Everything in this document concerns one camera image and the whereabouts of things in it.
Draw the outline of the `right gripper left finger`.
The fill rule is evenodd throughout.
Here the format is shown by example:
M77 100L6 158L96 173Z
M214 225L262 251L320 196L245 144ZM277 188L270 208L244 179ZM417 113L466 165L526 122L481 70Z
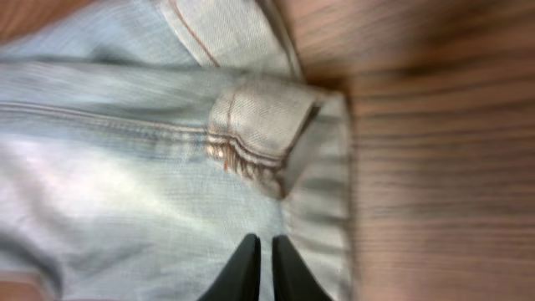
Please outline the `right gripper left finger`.
M261 241L247 234L199 301L258 301Z

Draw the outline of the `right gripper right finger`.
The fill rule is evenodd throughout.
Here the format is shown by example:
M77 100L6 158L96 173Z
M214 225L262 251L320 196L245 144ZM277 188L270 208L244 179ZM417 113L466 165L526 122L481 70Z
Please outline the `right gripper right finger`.
M272 271L276 301L332 301L285 235L273 238Z

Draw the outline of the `light blue denim shorts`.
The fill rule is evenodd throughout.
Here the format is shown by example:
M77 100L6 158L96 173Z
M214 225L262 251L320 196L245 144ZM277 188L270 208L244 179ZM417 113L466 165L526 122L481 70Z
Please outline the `light blue denim shorts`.
M349 116L270 1L93 1L1 44L1 297L199 300L287 236L353 297Z

